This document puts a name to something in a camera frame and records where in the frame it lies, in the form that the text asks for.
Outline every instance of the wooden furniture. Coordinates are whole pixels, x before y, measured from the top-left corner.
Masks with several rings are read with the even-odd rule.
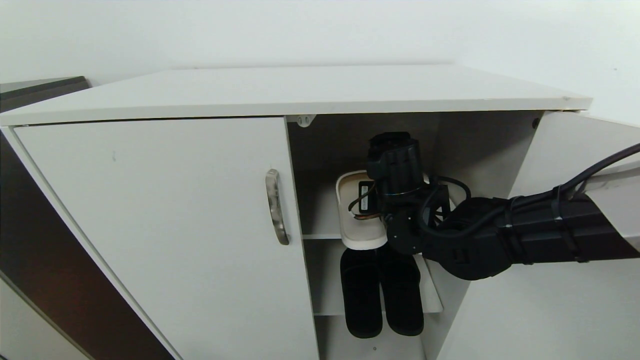
[[[350,336],[336,178],[364,167],[373,135],[409,131],[425,169],[475,195],[536,192],[532,174],[602,157],[568,149],[576,134],[606,127],[616,133],[606,152],[640,138],[575,112],[590,103],[458,65],[171,70],[9,111],[0,124],[177,359],[435,360],[469,282],[427,263],[420,337],[387,326],[373,339]],[[567,119],[576,126],[563,128]],[[286,236],[269,210],[270,170]]]

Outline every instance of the cabinet door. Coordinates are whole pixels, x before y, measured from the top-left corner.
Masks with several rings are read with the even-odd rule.
[[[317,359],[283,118],[15,132],[79,240],[176,356]],[[280,173],[287,246],[269,212],[270,169]]]
[[[549,190],[637,142],[639,126],[548,112],[509,196]],[[638,274],[638,259],[622,259],[513,265],[471,282],[437,360],[637,359]]]

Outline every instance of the white wall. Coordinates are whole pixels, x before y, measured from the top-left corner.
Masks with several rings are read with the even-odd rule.
[[[0,3],[0,82],[171,67],[458,62],[592,95],[640,122],[640,4],[614,1]]]
[[[640,3],[612,1],[0,3],[0,82],[456,62],[592,95],[593,115],[640,124],[639,19]],[[543,281],[529,283],[526,272]],[[625,330],[627,315],[640,313],[640,282],[627,274],[640,274],[640,261],[514,266],[477,282],[441,358],[638,358],[640,334]],[[572,287],[576,279],[585,286]],[[589,323],[593,313],[600,323]]]

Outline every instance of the metal handle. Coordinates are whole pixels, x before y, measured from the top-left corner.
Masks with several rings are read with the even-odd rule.
[[[278,191],[278,170],[271,169],[267,171],[267,199],[269,200],[269,210],[271,212],[271,221],[273,221],[273,229],[276,231],[276,237],[282,245],[289,244],[289,237],[284,228],[284,219],[282,217],[282,208],[280,207],[280,196]]]

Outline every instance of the shoe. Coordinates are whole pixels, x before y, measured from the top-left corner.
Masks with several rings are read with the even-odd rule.
[[[345,250],[340,277],[347,329],[356,338],[377,336],[382,331],[382,305],[375,251]]]
[[[400,335],[419,335],[424,328],[424,313],[415,259],[396,252],[389,244],[376,249],[376,257],[389,327]]]

